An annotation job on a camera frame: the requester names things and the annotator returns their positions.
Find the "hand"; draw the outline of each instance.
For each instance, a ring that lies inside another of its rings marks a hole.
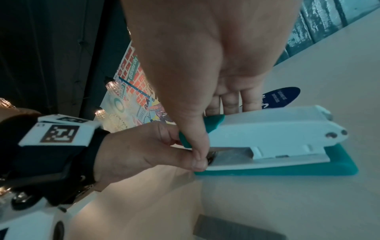
[[[152,122],[108,134],[96,155],[94,178],[114,183],[156,165],[171,165],[191,171],[204,171],[207,163],[193,159],[186,149],[170,147],[179,143],[175,125]]]
[[[261,109],[263,79],[300,0],[123,0],[138,59],[169,116],[206,161],[202,115]]]

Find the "white table surface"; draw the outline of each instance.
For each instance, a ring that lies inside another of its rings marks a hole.
[[[277,65],[265,90],[295,86],[350,133],[346,177],[204,176],[158,166],[112,184],[72,222],[70,239],[194,239],[199,214],[290,240],[380,238],[380,10]]]

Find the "teal stapler base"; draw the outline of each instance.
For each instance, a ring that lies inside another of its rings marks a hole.
[[[325,151],[330,158],[330,162],[328,163],[244,170],[206,170],[204,172],[196,172],[196,175],[347,176],[354,175],[358,172],[355,163],[340,144],[332,147],[325,147]]]

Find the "navy blue sticker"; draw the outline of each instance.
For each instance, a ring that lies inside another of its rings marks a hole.
[[[282,108],[293,102],[300,94],[301,89],[297,87],[284,87],[277,90],[264,93],[262,95],[261,107]]]

